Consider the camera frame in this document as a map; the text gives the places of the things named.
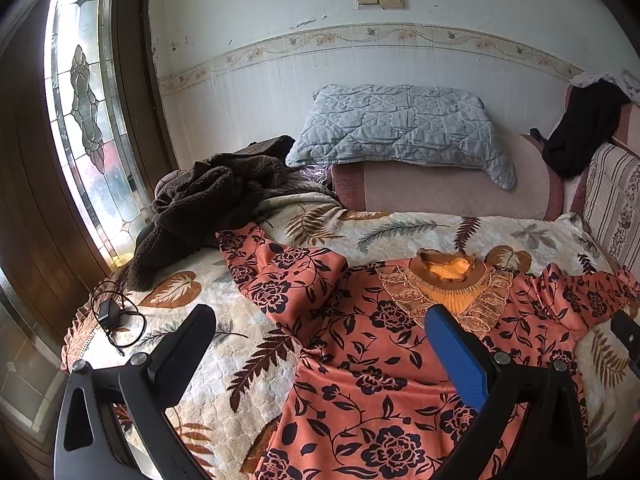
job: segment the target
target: pillow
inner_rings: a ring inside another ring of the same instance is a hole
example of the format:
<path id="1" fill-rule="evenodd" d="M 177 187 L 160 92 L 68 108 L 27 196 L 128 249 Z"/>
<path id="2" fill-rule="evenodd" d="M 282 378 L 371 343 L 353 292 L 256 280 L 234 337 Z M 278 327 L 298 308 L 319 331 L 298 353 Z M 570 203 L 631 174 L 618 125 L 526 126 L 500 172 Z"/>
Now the pillow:
<path id="1" fill-rule="evenodd" d="M 411 85 L 328 85 L 318 91 L 287 165 L 396 160 L 483 170 L 511 189 L 511 157 L 498 149 L 480 98 Z"/>

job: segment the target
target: peeling paint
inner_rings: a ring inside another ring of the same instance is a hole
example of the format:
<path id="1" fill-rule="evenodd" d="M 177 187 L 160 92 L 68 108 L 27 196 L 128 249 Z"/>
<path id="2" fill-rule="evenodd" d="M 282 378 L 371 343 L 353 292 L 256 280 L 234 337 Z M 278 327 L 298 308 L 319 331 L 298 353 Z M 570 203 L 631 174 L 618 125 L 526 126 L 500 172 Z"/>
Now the peeling paint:
<path id="1" fill-rule="evenodd" d="M 314 21 L 315 20 L 309 20 L 308 22 L 300 22 L 296 25 L 296 28 L 303 27 L 304 25 L 308 25 L 309 23 L 313 23 Z"/>

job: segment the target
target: blue gripper pad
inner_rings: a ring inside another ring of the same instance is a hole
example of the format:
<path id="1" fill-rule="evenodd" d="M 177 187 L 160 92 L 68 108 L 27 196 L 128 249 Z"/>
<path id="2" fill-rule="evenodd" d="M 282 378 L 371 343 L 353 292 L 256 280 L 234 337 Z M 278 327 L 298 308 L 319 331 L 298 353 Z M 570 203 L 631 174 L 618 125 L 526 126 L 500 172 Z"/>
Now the blue gripper pad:
<path id="1" fill-rule="evenodd" d="M 424 329 L 462 402 L 480 412 L 489 396 L 489 381 L 487 372 L 465 343 L 463 329 L 442 305 L 427 310 Z"/>

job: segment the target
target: wooden door frame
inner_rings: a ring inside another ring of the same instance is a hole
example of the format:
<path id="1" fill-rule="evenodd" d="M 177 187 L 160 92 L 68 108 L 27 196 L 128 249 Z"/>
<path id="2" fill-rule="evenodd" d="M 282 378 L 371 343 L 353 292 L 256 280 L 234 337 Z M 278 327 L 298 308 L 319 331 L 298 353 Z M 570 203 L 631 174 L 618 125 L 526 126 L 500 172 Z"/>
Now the wooden door frame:
<path id="1" fill-rule="evenodd" d="M 0 20 L 0 112 L 6 117 L 0 130 L 0 266 L 23 311 L 61 344 L 77 309 L 110 270 L 71 196 L 50 128 L 43 64 L 49 1 L 16 0 Z M 148 0 L 114 0 L 113 7 L 122 109 L 152 199 L 156 182 L 177 163 L 153 70 Z"/>

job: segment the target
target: charger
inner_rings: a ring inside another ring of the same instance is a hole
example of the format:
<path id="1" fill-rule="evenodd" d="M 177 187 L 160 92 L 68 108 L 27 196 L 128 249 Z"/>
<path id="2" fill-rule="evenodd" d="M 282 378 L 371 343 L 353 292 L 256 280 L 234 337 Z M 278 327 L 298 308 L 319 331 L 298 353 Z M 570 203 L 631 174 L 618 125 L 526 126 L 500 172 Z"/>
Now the charger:
<path id="1" fill-rule="evenodd" d="M 98 306 L 98 323 L 106 332 L 110 332 L 120 326 L 121 314 L 120 305 L 113 298 L 101 301 Z"/>

